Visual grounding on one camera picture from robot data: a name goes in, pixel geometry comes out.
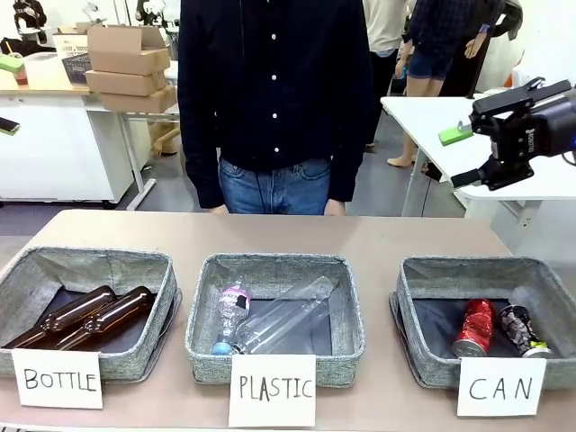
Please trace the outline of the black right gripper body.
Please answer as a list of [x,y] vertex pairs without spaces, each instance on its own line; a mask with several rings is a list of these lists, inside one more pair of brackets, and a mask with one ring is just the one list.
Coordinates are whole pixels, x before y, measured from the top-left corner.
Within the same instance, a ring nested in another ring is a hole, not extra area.
[[524,112],[496,118],[491,158],[555,157],[575,150],[575,90]]

